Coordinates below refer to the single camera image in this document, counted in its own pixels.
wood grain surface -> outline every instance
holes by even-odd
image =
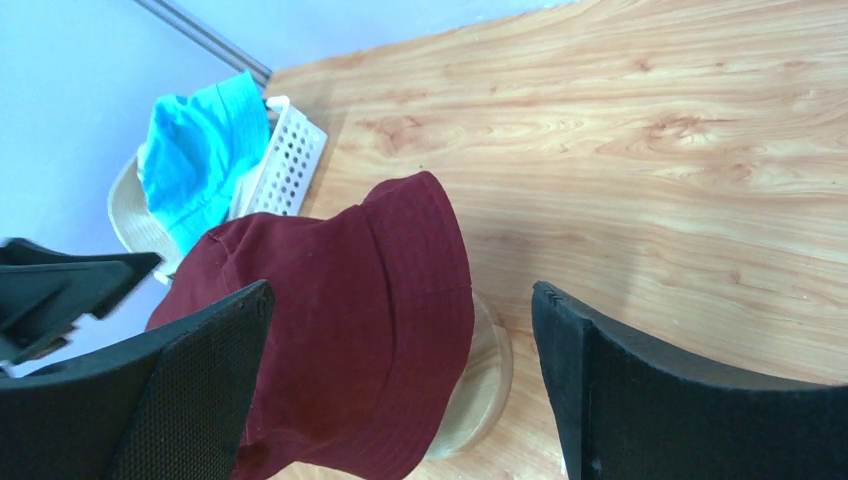
[[[434,172],[509,330],[499,425],[410,478],[565,478],[536,280],[719,361],[848,381],[848,3],[584,0],[280,71],[267,94],[330,136],[304,215]]]

gray metal bar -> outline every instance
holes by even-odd
[[[224,63],[240,72],[250,72],[253,80],[259,85],[260,89],[264,90],[268,85],[268,80],[271,79],[270,68],[262,65],[258,60],[229,42],[181,7],[166,0],[134,1],[193,40],[212,55],[220,58]]]

maroon fabric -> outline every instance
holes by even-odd
[[[276,306],[232,478],[265,480],[294,461],[405,477],[474,329],[468,259],[438,181],[384,182],[330,220],[256,214],[209,231],[148,329],[263,278]]]

blue cloth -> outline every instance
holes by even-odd
[[[269,140],[265,105],[247,72],[188,98],[157,100],[139,176],[148,209],[183,254],[224,221],[236,182],[262,160]]]

wooden table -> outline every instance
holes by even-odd
[[[848,3],[584,0],[280,71],[267,93],[330,136],[304,214],[434,172],[508,326],[499,426],[411,478],[564,477],[540,279],[716,360],[848,380]]]

